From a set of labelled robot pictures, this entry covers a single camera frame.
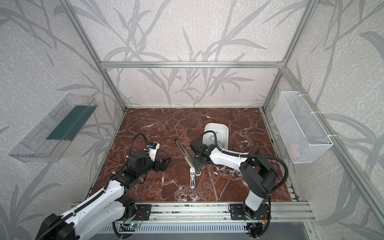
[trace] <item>leaf pattern wallpaper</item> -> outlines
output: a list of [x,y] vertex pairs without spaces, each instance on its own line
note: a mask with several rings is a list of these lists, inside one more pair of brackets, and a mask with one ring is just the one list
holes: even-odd
[[[307,0],[70,2],[103,61],[281,61],[307,5]],[[261,106],[276,72],[108,70],[132,107]]]
[[[124,115],[58,2],[0,2],[0,239],[34,239],[42,220],[84,200]],[[68,93],[93,115],[57,163],[9,156]]]
[[[326,1],[316,7],[288,63],[351,155],[384,196],[384,1]],[[288,157],[271,112],[279,149]],[[326,239],[384,239],[384,230],[332,150],[312,164],[290,165],[301,200],[308,200]]]

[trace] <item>white plastic container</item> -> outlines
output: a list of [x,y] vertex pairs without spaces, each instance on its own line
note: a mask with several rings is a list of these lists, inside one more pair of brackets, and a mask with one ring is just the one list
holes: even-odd
[[[220,148],[223,148],[225,150],[228,150],[228,134],[229,129],[226,125],[220,124],[220,123],[208,123],[205,128],[204,132],[206,131],[215,131],[217,136],[217,143]],[[203,144],[209,146],[211,144],[215,144],[215,136],[213,133],[207,133],[203,136]]]

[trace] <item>green mat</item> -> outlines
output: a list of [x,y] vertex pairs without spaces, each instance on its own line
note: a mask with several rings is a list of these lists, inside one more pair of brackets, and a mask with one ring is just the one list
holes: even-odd
[[70,113],[59,123],[59,125],[47,137],[47,140],[73,141],[81,127],[95,111],[94,106],[75,106]]

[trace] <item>red marble surface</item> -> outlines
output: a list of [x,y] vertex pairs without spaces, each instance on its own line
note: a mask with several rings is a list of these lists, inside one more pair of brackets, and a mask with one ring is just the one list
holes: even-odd
[[[129,109],[100,171],[92,193],[102,188],[108,176],[125,162],[131,138],[139,132],[158,142],[158,157],[172,157],[165,172],[150,171],[146,181],[141,179],[128,196],[137,202],[174,201],[244,201],[249,188],[240,172],[222,165],[207,165],[196,177],[196,188],[189,187],[189,165],[175,144],[178,138],[192,155],[189,144],[203,132],[207,123],[222,123],[229,128],[228,149],[238,152],[260,151],[275,155],[271,140],[258,108],[169,108]],[[144,149],[139,136],[133,150]],[[282,179],[280,166],[271,161]],[[272,201],[291,201],[284,184],[271,196]]]

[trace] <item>black mounting plate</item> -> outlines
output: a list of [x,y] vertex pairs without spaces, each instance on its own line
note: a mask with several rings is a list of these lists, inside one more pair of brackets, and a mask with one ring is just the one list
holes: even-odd
[[[265,213],[267,204],[260,205],[258,216],[254,219],[260,221],[265,219]],[[232,220],[249,220],[249,218],[244,213],[243,204],[229,204],[229,211],[231,213]]]
[[137,213],[136,216],[132,219],[134,221],[148,221],[149,215],[151,214],[151,204],[136,204],[137,211],[142,213]]

